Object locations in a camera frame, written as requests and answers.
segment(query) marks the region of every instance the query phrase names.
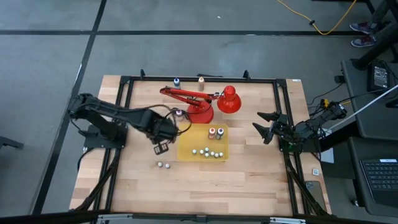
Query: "sneaker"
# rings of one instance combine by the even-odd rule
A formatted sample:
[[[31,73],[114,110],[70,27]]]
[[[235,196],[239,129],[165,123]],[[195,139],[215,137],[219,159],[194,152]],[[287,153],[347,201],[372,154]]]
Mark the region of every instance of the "sneaker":
[[[349,28],[364,34],[374,34],[377,31],[377,24],[372,22],[362,22],[359,24],[350,24]]]
[[[354,47],[371,47],[376,44],[376,40],[371,35],[366,35],[362,38],[351,41],[351,45]]]

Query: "red lamp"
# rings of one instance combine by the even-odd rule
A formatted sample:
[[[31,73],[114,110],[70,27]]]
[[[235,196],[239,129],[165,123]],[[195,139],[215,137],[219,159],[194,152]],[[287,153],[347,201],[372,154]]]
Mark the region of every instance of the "red lamp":
[[[190,104],[187,113],[193,123],[210,123],[214,116],[214,110],[210,104],[212,100],[218,100],[218,109],[224,113],[235,113],[242,105],[241,99],[238,94],[236,94],[236,90],[233,86],[225,87],[221,95],[197,93],[171,87],[160,89],[160,93]]]

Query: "yellow tray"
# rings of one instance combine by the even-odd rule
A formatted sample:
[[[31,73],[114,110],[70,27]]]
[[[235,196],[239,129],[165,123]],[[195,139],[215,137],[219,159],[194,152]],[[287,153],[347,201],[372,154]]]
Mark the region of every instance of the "yellow tray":
[[[180,123],[180,130],[188,127],[187,123]],[[209,129],[218,128],[224,129],[224,135],[220,140],[209,139]],[[223,157],[215,158],[214,156],[205,157],[205,154],[200,154],[199,151],[209,148],[215,153],[222,152]],[[181,161],[225,161],[229,157],[228,151],[228,126],[226,124],[192,124],[192,127],[178,138],[177,158]]]

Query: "small bottle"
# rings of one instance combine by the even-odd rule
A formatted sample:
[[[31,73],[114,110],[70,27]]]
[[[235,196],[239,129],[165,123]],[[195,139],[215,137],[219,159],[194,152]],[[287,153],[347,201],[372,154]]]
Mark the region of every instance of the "small bottle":
[[[209,129],[209,139],[214,139],[215,136],[216,136],[216,129],[210,128]]]
[[[221,137],[223,136],[223,134],[224,134],[224,129],[219,128],[219,129],[217,130],[216,139],[220,140]]]
[[[179,90],[181,90],[179,78],[174,78],[174,88],[178,88]]]
[[[203,77],[199,78],[198,86],[199,86],[199,91],[203,91],[205,89],[205,79]]]
[[[175,115],[177,116],[176,117],[177,121],[184,120],[184,113],[182,112],[182,110],[175,111]]]

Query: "small white label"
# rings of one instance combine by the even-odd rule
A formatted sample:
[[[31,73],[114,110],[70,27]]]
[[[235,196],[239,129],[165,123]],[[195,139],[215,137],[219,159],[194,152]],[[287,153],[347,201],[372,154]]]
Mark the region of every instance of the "small white label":
[[[318,169],[312,169],[312,175],[319,175]]]
[[[380,162],[397,162],[396,159],[381,159]]]

